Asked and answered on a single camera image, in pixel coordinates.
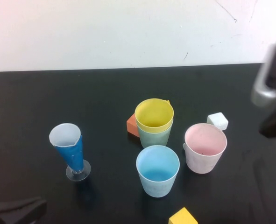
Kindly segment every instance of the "yellow cup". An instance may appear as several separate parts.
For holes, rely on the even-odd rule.
[[[137,105],[134,112],[137,126],[149,133],[160,133],[172,124],[174,110],[163,99],[146,99]]]

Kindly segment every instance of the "white wall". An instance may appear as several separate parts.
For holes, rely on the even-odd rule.
[[[218,2],[0,0],[0,71],[262,62],[276,0]]]

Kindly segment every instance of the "yellow block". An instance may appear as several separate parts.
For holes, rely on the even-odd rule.
[[[182,208],[169,218],[168,224],[198,224],[186,208]]]
[[[153,98],[137,105],[134,114],[140,129],[160,133],[172,124],[174,111],[169,101]]]

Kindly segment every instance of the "cup rim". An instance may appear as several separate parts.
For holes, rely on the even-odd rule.
[[[75,128],[77,128],[77,129],[79,130],[79,136],[77,137],[77,140],[75,141],[75,143],[74,143],[73,145],[68,145],[68,146],[58,146],[58,145],[56,145],[56,144],[53,144],[53,143],[52,143],[52,140],[50,139],[50,138],[51,138],[50,135],[52,134],[52,132],[53,132],[56,128],[58,128],[58,127],[60,127],[60,126],[66,126],[66,125],[68,125],[68,126],[74,126]],[[50,131],[50,134],[49,134],[50,143],[51,143],[53,146],[55,146],[55,147],[60,147],[60,148],[67,148],[67,147],[75,146],[75,145],[78,143],[78,141],[80,140],[80,138],[81,138],[81,129],[80,129],[77,125],[72,124],[72,123],[62,123],[62,124],[59,124],[59,125],[53,127],[53,129]]]
[[[225,142],[225,147],[223,148],[223,150],[222,150],[221,152],[219,152],[218,154],[215,154],[215,155],[203,155],[203,154],[199,154],[199,153],[195,152],[195,151],[189,146],[189,144],[188,144],[188,143],[186,142],[186,140],[185,140],[185,136],[186,136],[186,134],[188,133],[189,129],[192,128],[192,127],[194,127],[195,125],[208,125],[208,126],[213,126],[215,129],[218,130],[218,132],[222,133],[222,135],[225,137],[225,141],[226,141],[226,142]],[[218,129],[215,125],[211,125],[211,124],[207,124],[207,123],[197,123],[197,124],[194,124],[194,125],[190,126],[190,127],[185,131],[185,133],[184,133],[184,143],[187,145],[187,147],[188,147],[192,152],[194,152],[194,153],[196,153],[196,154],[198,154],[198,155],[205,156],[205,157],[214,157],[214,156],[217,156],[217,155],[222,154],[222,153],[225,151],[225,149],[227,148],[227,137],[226,137],[225,133],[224,133],[223,131],[221,131],[220,129]]]
[[[171,150],[171,151],[174,153],[174,155],[176,156],[177,160],[178,160],[178,169],[177,169],[176,173],[175,173],[172,177],[170,177],[169,179],[167,179],[167,180],[164,180],[164,181],[152,181],[152,180],[150,180],[150,179],[144,177],[144,175],[142,175],[142,174],[140,173],[140,171],[139,171],[139,169],[138,169],[138,165],[137,165],[139,155],[140,155],[144,150],[147,150],[147,149],[149,149],[149,148],[151,148],[151,147],[155,147],[155,146],[160,146],[160,145],[148,146],[148,147],[146,147],[145,149],[143,149],[142,151],[139,152],[139,154],[138,154],[138,156],[137,156],[137,159],[136,159],[136,169],[137,169],[138,173],[139,173],[144,179],[146,179],[146,180],[148,180],[148,181],[150,181],[150,182],[153,182],[153,183],[164,183],[164,182],[167,182],[167,181],[171,180],[172,178],[174,178],[174,177],[177,175],[177,173],[178,173],[178,171],[179,171],[179,168],[180,168],[179,157],[177,156],[177,154],[176,154],[172,149],[170,149],[170,148],[167,147],[167,146],[160,146],[160,147],[165,147],[165,148]]]
[[[136,123],[139,122],[139,124],[141,124],[141,125],[144,126],[144,127],[149,128],[149,129],[162,128],[162,127],[164,127],[165,125],[169,124],[169,123],[171,122],[171,120],[174,118],[174,109],[173,109],[172,105],[171,105],[170,103],[168,103],[165,99],[150,98],[150,99],[143,100],[143,101],[140,102],[140,103],[137,105],[137,107],[135,108],[134,114],[136,115],[137,108],[138,108],[138,106],[139,106],[140,104],[144,103],[145,101],[152,100],[152,99],[162,100],[162,101],[166,102],[169,106],[171,106],[171,108],[172,108],[172,117],[171,117],[171,119],[170,119],[166,124],[164,124],[164,125],[161,125],[161,126],[158,126],[158,127],[150,127],[150,126],[147,126],[147,125],[144,125],[143,123],[141,123],[141,122],[137,119],[137,117],[135,116],[135,118],[136,118]]]
[[[140,129],[141,131],[143,131],[143,132],[147,133],[147,134],[161,134],[161,133],[163,133],[163,132],[168,131],[168,130],[169,130],[169,128],[171,128],[171,127],[172,127],[172,125],[173,125],[173,121],[174,121],[174,120],[172,120],[172,122],[171,122],[170,126],[169,126],[166,130],[164,130],[164,131],[162,131],[162,132],[157,132],[157,133],[146,132],[146,131],[144,131],[142,128],[140,128],[138,125],[137,125],[137,128],[138,128],[138,129]]]

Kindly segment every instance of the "white cube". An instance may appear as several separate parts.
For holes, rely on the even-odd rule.
[[[221,112],[219,112],[219,113],[214,113],[214,114],[208,115],[207,124],[214,125],[218,129],[223,131],[228,126],[228,120],[225,118],[225,116]]]

